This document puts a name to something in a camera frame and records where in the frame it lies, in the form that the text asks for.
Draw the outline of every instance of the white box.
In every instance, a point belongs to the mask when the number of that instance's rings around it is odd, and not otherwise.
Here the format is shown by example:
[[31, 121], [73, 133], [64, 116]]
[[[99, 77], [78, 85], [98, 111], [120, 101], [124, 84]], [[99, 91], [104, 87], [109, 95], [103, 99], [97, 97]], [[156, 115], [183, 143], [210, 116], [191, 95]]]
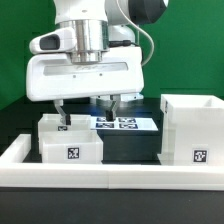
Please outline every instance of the white box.
[[39, 137], [39, 153], [43, 151], [43, 136], [50, 133], [70, 132], [80, 130], [90, 130], [91, 116], [90, 115], [71, 115], [71, 125], [63, 125], [61, 123], [60, 114], [43, 114], [43, 117], [38, 122], [38, 137]]
[[224, 101], [214, 96], [162, 95], [163, 165], [224, 165]]
[[43, 163], [101, 164], [103, 142], [96, 131], [46, 133]]

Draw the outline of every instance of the green background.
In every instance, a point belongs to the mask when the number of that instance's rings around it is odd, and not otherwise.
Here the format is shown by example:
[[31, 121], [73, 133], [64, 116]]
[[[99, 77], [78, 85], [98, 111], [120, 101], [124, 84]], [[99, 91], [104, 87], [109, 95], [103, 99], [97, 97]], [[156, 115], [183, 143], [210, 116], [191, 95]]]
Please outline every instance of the green background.
[[[0, 109], [26, 94], [29, 42], [54, 30], [52, 0], [0, 3]], [[224, 1], [170, 0], [161, 19], [142, 26], [155, 53], [143, 68], [145, 97], [162, 93], [224, 96]], [[140, 43], [145, 54], [149, 45]]]

